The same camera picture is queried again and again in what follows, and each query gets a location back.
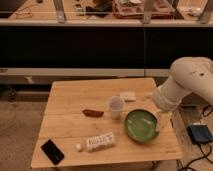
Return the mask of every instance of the cable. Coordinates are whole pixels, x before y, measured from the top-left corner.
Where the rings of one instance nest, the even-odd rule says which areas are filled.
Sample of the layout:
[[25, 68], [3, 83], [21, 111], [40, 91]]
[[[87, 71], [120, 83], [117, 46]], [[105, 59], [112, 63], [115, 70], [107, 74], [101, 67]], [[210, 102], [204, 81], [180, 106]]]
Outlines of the cable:
[[39, 3], [36, 3], [36, 4], [31, 4], [31, 5], [28, 5], [28, 6], [22, 6], [23, 8], [21, 8], [21, 9], [19, 9], [19, 10], [17, 10], [18, 12], [20, 12], [20, 11], [23, 11], [23, 10], [25, 10], [25, 9], [29, 9], [29, 8], [31, 8], [31, 7], [33, 7], [33, 6], [38, 6], [39, 5]]
[[22, 13], [19, 13], [19, 12], [15, 12], [15, 15], [16, 15], [16, 19], [20, 18], [19, 16], [22, 16], [21, 18], [32, 18], [33, 17], [33, 13], [31, 12], [31, 9], [30, 8], [27, 8], [28, 9], [28, 12], [22, 12]]
[[196, 171], [194, 168], [190, 167], [190, 165], [191, 165], [192, 163], [198, 161], [198, 160], [202, 160], [202, 159], [205, 159], [205, 158], [206, 158], [208, 161], [210, 161], [211, 164], [213, 164], [213, 162], [208, 158], [208, 156], [211, 155], [211, 153], [212, 153], [212, 147], [209, 146], [209, 147], [210, 147], [210, 150], [209, 150], [209, 152], [208, 152], [207, 154], [205, 154], [205, 153], [203, 152], [202, 148], [201, 148], [201, 145], [200, 145], [200, 144], [197, 144], [197, 145], [198, 145], [198, 147], [200, 148], [200, 150], [201, 150], [203, 156], [191, 160], [190, 162], [188, 162], [188, 164], [187, 164], [185, 167], [182, 167], [181, 169], [179, 169], [179, 171], [187, 171], [188, 169], [193, 170], [193, 171]]
[[[210, 153], [209, 155], [211, 155], [211, 153], [212, 153], [212, 146], [211, 146], [210, 144], [208, 144], [208, 145], [209, 145], [209, 149], [210, 149], [210, 150], [209, 150], [209, 153]], [[209, 163], [213, 164], [213, 161], [210, 160], [210, 159], [208, 158], [209, 155], [206, 155], [206, 154], [204, 153], [204, 151], [203, 151], [201, 145], [198, 145], [198, 147], [199, 147], [201, 153], [203, 153], [203, 155], [205, 156], [206, 160], [208, 160]]]

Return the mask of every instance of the floor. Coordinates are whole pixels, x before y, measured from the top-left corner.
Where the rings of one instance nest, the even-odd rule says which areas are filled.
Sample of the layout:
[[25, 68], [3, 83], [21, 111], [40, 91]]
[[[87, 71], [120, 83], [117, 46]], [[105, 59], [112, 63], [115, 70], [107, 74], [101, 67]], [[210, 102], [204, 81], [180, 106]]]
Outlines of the floor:
[[[0, 171], [30, 171], [30, 162], [38, 136], [43, 112], [49, 95], [49, 89], [16, 89], [17, 95], [11, 96], [11, 92], [2, 88], [0, 93]], [[191, 159], [201, 156], [198, 147], [192, 145], [186, 126], [190, 122], [196, 122], [196, 113], [200, 112], [206, 102], [195, 95], [184, 100], [183, 106], [173, 114], [173, 126], [183, 150], [184, 157], [181, 160], [186, 165]], [[204, 119], [211, 132], [213, 132], [213, 114]], [[196, 170], [212, 171], [213, 165], [206, 159], [192, 165]], [[69, 171], [150, 171], [152, 164], [135, 163], [116, 166], [93, 166], [64, 168]], [[177, 170], [176, 161], [166, 161], [159, 165], [158, 171]]]

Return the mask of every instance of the metal frame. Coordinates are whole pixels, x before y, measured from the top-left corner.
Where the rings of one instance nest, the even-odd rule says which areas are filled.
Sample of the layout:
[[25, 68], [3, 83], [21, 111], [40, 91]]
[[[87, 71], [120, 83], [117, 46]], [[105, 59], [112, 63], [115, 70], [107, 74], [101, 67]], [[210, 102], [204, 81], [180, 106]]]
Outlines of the metal frame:
[[168, 0], [168, 2], [174, 7], [177, 8], [179, 0]]
[[199, 22], [201, 24], [207, 24], [209, 23], [213, 11], [213, 0], [208, 0], [205, 8], [203, 9], [202, 14], [199, 17]]
[[64, 23], [66, 21], [66, 15], [65, 15], [65, 12], [64, 12], [62, 0], [53, 0], [53, 2], [54, 2], [54, 5], [55, 5], [58, 22]]
[[0, 26], [53, 26], [53, 27], [213, 27], [213, 21], [202, 24], [197, 21], [184, 20], [151, 20], [150, 23], [141, 23], [141, 20], [112, 19], [112, 20], [67, 20], [58, 23], [55, 20], [0, 20]]
[[152, 19], [152, 7], [155, 0], [146, 0], [144, 3], [143, 24], [149, 24]]
[[51, 84], [70, 79], [168, 77], [169, 69], [0, 68], [1, 84]]

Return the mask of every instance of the wooden table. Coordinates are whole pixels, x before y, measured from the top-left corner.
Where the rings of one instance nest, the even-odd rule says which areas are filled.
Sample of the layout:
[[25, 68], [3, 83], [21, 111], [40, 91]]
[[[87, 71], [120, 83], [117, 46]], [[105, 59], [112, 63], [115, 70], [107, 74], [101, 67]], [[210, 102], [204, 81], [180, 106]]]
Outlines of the wooden table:
[[[52, 139], [64, 152], [62, 166], [161, 161], [182, 158], [171, 123], [155, 140], [145, 144], [132, 141], [124, 132], [124, 119], [133, 109], [147, 109], [155, 113], [158, 109], [146, 98], [156, 88], [152, 78], [113, 79], [92, 81], [54, 82], [34, 150], [31, 167], [54, 167], [41, 150], [41, 145]], [[136, 102], [126, 103], [119, 120], [111, 118], [106, 102], [109, 97], [123, 91], [134, 91]], [[101, 118], [86, 117], [84, 109], [104, 111]], [[90, 136], [114, 132], [116, 145], [97, 152], [77, 152], [75, 145]]]

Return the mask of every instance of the sausage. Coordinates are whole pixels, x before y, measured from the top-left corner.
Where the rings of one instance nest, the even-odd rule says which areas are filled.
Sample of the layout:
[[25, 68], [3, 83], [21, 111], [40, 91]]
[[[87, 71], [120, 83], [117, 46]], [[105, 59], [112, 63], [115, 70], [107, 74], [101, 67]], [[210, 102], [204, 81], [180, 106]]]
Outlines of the sausage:
[[82, 112], [85, 116], [90, 116], [90, 117], [101, 117], [104, 114], [104, 112], [102, 111], [95, 111], [90, 109], [85, 109]]

